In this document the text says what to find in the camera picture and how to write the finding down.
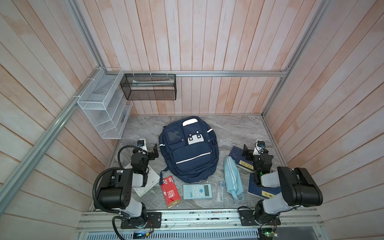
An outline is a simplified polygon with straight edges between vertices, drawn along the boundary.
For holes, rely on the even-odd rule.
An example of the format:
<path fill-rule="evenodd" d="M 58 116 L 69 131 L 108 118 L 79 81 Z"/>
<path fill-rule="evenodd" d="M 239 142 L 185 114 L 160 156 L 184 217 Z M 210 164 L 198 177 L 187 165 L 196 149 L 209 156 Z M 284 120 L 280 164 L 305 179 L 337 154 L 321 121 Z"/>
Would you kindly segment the navy notebook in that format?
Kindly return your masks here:
<path fill-rule="evenodd" d="M 249 176 L 249 185 L 248 185 L 248 193 L 259 196 L 265 199 L 269 199 L 274 197 L 275 195 L 279 194 L 281 192 L 281 188 L 265 188 L 265 187 L 258 187 L 255 184 L 254 181 L 254 174 L 250 174 Z"/>
<path fill-rule="evenodd" d="M 233 146 L 229 156 L 235 161 L 236 165 L 249 173 L 254 171 L 253 162 L 246 160 L 245 156 L 242 156 L 243 150 Z"/>

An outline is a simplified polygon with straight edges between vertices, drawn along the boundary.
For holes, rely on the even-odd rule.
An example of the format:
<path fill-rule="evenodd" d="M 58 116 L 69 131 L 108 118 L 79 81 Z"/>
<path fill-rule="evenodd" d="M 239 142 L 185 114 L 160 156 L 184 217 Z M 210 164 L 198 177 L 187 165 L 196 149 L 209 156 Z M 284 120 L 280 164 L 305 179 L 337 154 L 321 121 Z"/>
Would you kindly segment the white hardcover book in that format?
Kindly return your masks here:
<path fill-rule="evenodd" d="M 160 176 L 151 166 L 128 164 L 123 173 L 129 175 L 127 190 L 134 190 L 138 197 L 142 197 L 160 181 Z"/>

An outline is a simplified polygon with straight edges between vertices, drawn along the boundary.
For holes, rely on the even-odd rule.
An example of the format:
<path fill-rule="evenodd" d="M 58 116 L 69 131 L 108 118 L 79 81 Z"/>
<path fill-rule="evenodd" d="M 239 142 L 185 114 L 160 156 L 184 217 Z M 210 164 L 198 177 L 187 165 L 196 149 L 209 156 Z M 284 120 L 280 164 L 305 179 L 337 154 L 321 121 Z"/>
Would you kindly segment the navy blue student backpack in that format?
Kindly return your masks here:
<path fill-rule="evenodd" d="M 214 130 L 201 118 L 190 116 L 165 127 L 159 147 L 167 167 L 185 183 L 197 183 L 213 175 L 219 162 Z"/>

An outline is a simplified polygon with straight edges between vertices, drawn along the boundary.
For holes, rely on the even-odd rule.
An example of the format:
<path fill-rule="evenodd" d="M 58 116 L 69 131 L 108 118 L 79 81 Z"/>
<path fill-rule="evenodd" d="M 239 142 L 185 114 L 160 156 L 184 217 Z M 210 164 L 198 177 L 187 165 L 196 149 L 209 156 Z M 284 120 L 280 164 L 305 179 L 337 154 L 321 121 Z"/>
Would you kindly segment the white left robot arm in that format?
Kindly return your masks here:
<path fill-rule="evenodd" d="M 121 152 L 133 149 L 131 167 L 125 168 L 121 162 Z M 118 214 L 123 224 L 132 224 L 135 228 L 145 228 L 150 224 L 145 204 L 136 201 L 133 188 L 145 187 L 149 176 L 149 161 L 159 157 L 158 146 L 149 152 L 144 145 L 126 145 L 118 151 L 118 167 L 102 171 L 96 178 L 92 196 L 94 206 L 106 213 Z"/>

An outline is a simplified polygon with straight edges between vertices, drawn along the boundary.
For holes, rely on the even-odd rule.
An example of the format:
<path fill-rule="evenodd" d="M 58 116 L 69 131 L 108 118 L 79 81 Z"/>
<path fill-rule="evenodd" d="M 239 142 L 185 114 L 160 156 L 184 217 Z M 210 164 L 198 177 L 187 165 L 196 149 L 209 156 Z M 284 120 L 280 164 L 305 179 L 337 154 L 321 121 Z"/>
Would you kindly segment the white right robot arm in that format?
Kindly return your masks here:
<path fill-rule="evenodd" d="M 244 145 L 242 156 L 253 164 L 249 190 L 251 186 L 257 193 L 277 190 L 272 197 L 265 197 L 256 204 L 256 223 L 264 225 L 274 221 L 281 213 L 323 203 L 323 194 L 307 169 L 280 166 L 275 172 L 271 171 L 274 156 L 269 154 L 265 142 L 257 141 L 253 150 Z"/>

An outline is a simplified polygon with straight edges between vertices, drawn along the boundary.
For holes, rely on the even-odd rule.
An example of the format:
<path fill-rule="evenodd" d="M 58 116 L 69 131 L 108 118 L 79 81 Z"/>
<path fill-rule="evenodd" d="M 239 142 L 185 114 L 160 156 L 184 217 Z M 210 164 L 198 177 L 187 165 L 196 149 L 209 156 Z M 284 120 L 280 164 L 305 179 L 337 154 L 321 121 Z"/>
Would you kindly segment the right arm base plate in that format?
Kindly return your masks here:
<path fill-rule="evenodd" d="M 255 210 L 241 208 L 238 209 L 239 218 L 242 226 L 280 226 L 280 218 L 276 215 L 259 213 Z"/>

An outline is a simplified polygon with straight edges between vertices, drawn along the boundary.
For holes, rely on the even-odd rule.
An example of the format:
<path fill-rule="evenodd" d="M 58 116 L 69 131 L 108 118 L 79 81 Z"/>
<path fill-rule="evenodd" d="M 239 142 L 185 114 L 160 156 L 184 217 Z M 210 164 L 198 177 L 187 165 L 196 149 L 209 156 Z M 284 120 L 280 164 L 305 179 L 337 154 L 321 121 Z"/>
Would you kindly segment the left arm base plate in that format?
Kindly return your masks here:
<path fill-rule="evenodd" d="M 161 212 L 147 212 L 143 213 L 140 217 L 130 218 L 123 220 L 121 223 L 121 229 L 159 229 L 162 224 L 162 213 Z"/>

